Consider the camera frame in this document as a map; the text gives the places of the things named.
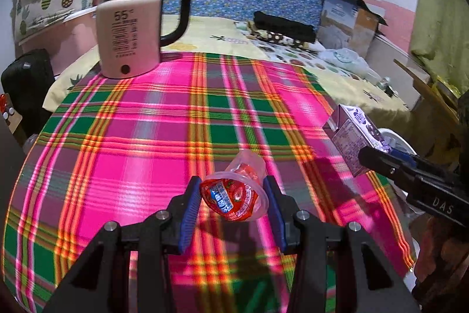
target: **kettle button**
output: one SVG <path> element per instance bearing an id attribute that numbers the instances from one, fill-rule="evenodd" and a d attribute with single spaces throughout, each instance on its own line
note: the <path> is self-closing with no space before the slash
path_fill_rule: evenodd
<path id="1" fill-rule="evenodd" d="M 127 75 L 127 73 L 130 72 L 130 67 L 127 64 L 124 64 L 123 66 L 120 67 L 120 71 L 124 74 Z"/>

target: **white lid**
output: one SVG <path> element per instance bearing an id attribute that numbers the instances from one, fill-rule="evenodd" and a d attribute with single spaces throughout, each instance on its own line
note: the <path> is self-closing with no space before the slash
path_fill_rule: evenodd
<path id="1" fill-rule="evenodd" d="M 95 12 L 96 11 L 96 6 L 94 7 L 90 7 L 89 9 L 85 9 L 85 10 L 80 10 L 80 11 L 77 11 L 77 12 L 74 12 L 73 14 L 70 14 L 69 16 L 67 16 L 64 20 L 63 20 L 63 23 L 66 23 L 68 21 L 71 21 L 72 19 L 75 19 L 75 18 L 78 18 L 82 15 L 86 15 L 86 14 L 89 14 L 90 12 Z"/>

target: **yellow curtain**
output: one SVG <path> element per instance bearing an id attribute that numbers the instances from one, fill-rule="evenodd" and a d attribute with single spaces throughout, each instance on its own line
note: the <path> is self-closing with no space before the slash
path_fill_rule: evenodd
<path id="1" fill-rule="evenodd" d="M 433 79 L 469 89 L 469 5 L 466 0 L 418 0 L 410 51 Z"/>

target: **yellow bedsheet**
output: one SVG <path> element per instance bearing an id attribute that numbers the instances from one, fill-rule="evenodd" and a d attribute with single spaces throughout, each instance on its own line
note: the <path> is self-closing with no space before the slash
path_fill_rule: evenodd
<path id="1" fill-rule="evenodd" d="M 163 34 L 173 31 L 177 23 L 177 15 L 164 15 Z M 261 49 L 236 29 L 233 21 L 225 18 L 191 17 L 184 36 L 161 50 L 211 52 L 269 60 Z M 99 52 L 95 46 L 71 64 L 49 89 L 44 100 L 44 109 L 55 111 L 73 85 L 98 61 Z M 319 83 L 337 103 L 361 107 L 379 128 L 402 131 L 410 121 L 410 111 L 400 98 L 388 97 L 369 82 L 346 78 L 320 68 L 308 67 L 307 70 L 318 77 Z"/>

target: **black bag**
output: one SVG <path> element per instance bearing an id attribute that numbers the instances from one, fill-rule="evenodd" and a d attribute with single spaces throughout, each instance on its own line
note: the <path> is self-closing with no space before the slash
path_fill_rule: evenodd
<path id="1" fill-rule="evenodd" d="M 39 133 L 51 116 L 42 104 L 54 81 L 49 54 L 44 49 L 25 53 L 1 74 L 3 90 L 23 116 L 21 126 L 27 137 Z"/>
<path id="2" fill-rule="evenodd" d="M 259 30 L 280 33 L 300 42 L 314 43 L 316 41 L 313 25 L 290 21 L 278 16 L 264 14 L 261 11 L 254 12 L 253 21 Z"/>

